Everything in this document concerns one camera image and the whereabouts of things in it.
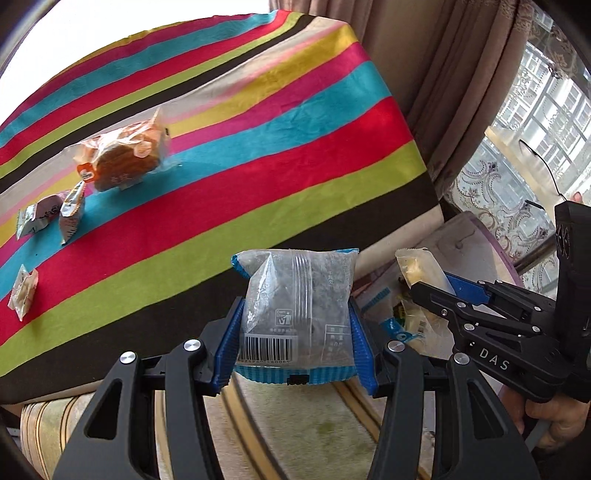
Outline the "person's right hand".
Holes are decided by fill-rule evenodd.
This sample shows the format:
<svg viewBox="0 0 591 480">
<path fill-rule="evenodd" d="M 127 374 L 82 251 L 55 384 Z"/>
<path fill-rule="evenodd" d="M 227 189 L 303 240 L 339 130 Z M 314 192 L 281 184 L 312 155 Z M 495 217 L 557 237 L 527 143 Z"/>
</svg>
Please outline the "person's right hand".
<svg viewBox="0 0 591 480">
<path fill-rule="evenodd" d="M 503 386 L 499 398 L 520 434 L 524 432 L 524 417 L 549 421 L 548 430 L 537 444 L 538 448 L 554 451 L 575 439 L 585 428 L 590 403 L 582 403 L 557 394 L 547 403 L 525 400 L 519 393 Z"/>
</svg>

